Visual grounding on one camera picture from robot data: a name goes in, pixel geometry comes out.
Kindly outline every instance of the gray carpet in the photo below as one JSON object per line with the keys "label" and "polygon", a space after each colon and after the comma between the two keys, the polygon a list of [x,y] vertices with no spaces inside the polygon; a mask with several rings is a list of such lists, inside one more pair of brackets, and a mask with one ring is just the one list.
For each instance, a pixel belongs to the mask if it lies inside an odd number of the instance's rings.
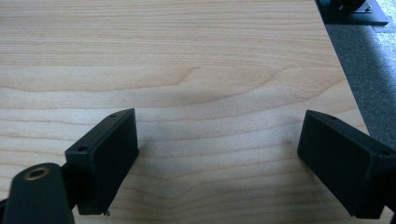
{"label": "gray carpet", "polygon": [[[396,1],[378,0],[396,19]],[[396,29],[326,25],[370,135],[396,149]]]}

